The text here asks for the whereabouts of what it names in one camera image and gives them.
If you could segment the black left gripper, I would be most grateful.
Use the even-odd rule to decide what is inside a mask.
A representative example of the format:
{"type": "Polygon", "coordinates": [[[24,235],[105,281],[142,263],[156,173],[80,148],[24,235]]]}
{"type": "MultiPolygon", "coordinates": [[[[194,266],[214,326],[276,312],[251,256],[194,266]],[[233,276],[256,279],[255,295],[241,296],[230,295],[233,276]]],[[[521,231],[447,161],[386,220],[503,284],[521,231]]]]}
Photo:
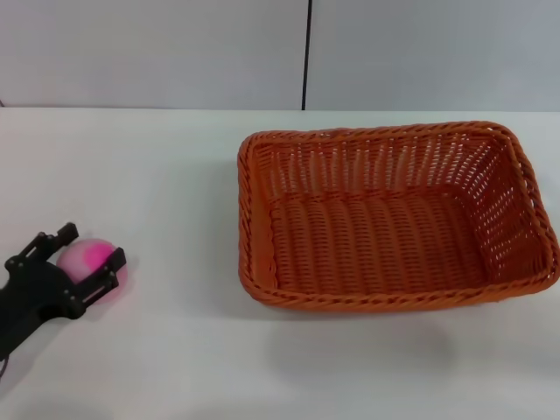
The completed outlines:
{"type": "Polygon", "coordinates": [[[1,289],[1,354],[9,355],[45,322],[78,319],[87,308],[119,286],[117,272],[126,265],[122,248],[76,285],[68,275],[48,262],[54,254],[79,236],[68,222],[56,234],[39,232],[4,267],[9,279],[1,289]]]}

